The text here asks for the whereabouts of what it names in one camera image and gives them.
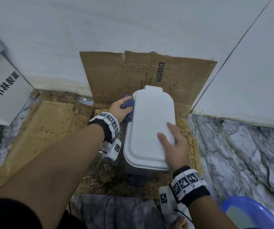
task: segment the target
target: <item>trash can lid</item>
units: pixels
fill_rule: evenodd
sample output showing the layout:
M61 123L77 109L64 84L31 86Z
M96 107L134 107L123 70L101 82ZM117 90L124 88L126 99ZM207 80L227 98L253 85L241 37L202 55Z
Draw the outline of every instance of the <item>trash can lid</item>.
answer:
M157 133L164 133L171 144L175 143L167 127L167 122L175 124L173 99L162 88L148 85L136 91L133 98L134 117L127 125L124 157L138 168L169 170Z

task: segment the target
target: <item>white cardboard box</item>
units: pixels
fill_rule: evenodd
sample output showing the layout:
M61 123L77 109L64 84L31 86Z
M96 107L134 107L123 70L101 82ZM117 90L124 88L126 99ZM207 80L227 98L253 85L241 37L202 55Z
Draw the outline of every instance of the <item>white cardboard box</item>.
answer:
M0 54L0 124L10 125L33 88L17 70Z

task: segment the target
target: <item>blue cloth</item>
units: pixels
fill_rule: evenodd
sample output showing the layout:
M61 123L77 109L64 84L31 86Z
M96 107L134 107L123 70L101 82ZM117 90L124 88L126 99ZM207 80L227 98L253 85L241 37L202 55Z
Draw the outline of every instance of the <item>blue cloth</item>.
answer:
M134 107L135 107L135 100L133 98L131 98L130 100L122 104L120 108L125 109L127 107L133 107L133 110L129 114L127 114L127 116L123 120L123 123L128 123L133 120Z

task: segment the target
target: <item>blue plastic bucket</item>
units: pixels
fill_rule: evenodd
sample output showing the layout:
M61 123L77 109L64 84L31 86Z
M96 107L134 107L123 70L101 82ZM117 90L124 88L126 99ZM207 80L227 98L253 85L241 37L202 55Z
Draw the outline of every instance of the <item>blue plastic bucket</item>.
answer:
M226 213L231 206L243 211L254 223L255 228L274 229L274 216L255 200L248 197L232 196L223 203L223 212Z

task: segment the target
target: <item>torn cardboard edge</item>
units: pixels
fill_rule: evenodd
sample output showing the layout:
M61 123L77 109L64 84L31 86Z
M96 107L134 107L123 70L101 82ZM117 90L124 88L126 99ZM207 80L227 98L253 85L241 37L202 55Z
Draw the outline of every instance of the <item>torn cardboard edge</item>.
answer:
M80 57L96 108L151 85L161 87L172 97L175 114L182 118L190 113L193 102L217 63L156 52L80 52Z

